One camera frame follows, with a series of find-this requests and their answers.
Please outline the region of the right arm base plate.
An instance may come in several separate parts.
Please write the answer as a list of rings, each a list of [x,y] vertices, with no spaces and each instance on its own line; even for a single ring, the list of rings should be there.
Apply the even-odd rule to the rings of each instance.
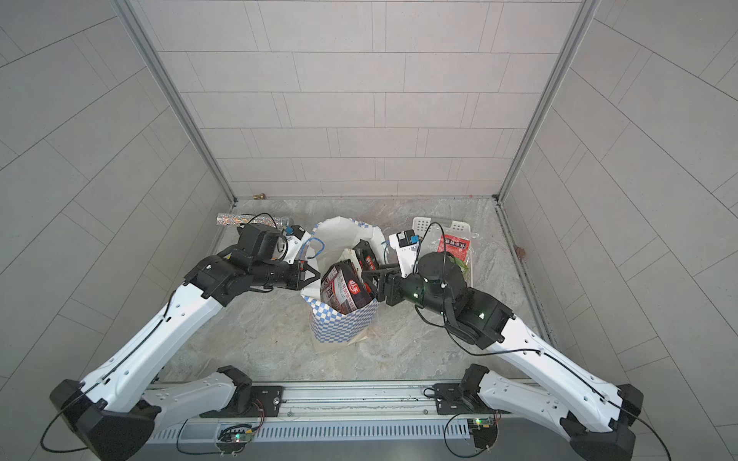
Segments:
[[[492,415],[494,410],[478,396],[462,388],[460,382],[436,383],[424,391],[424,396],[434,402],[438,415]]]

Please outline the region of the blue checkered paper bag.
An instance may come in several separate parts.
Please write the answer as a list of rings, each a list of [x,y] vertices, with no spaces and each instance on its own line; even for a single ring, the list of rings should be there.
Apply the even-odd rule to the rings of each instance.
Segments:
[[[300,291],[309,306],[313,347],[319,352],[336,350],[365,338],[380,302],[361,278],[366,261],[370,268],[386,263],[382,230],[353,218],[334,217],[318,223],[303,245],[300,260],[317,270],[320,279]]]

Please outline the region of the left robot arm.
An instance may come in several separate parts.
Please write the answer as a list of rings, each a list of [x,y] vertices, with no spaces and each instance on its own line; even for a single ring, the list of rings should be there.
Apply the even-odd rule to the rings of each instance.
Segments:
[[[247,223],[238,242],[205,257],[165,306],[127,344],[83,380],[63,380],[50,394],[57,416],[100,460],[128,460],[156,432],[201,415],[264,414],[253,382],[234,366],[207,378],[151,390],[163,366],[201,326],[244,293],[300,291],[320,279],[307,262],[311,234]]]

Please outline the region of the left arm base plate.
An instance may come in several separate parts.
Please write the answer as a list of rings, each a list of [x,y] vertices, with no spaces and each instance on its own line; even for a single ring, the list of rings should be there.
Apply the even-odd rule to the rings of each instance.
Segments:
[[[279,416],[284,386],[251,386],[236,389],[234,397],[220,410],[199,415],[200,418],[275,418]]]

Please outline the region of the black red condiment packet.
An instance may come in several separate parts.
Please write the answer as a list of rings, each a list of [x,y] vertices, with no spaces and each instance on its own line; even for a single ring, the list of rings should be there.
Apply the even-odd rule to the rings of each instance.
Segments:
[[[359,240],[359,243],[351,249],[350,257],[355,272],[362,280],[376,280],[375,272],[378,270],[379,262],[367,240]]]

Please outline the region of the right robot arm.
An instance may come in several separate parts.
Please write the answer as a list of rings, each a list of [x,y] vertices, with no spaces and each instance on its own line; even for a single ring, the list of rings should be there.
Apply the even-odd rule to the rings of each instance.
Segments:
[[[398,264],[366,271],[362,278],[388,305],[412,303],[441,316],[443,328],[461,349],[478,357],[501,357],[537,382],[511,384],[480,365],[467,369],[461,399],[473,412],[501,410],[524,416],[565,438],[585,460],[630,460],[643,393],[615,385],[584,370],[534,333],[509,307],[471,288],[447,253],[419,257],[408,273]]]

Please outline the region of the clear red label packet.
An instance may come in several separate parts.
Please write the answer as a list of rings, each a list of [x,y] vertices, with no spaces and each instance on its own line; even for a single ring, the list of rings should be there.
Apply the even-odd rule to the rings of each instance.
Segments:
[[[445,234],[437,245],[437,251],[449,253],[459,263],[469,265],[471,243],[471,238],[467,235]]]

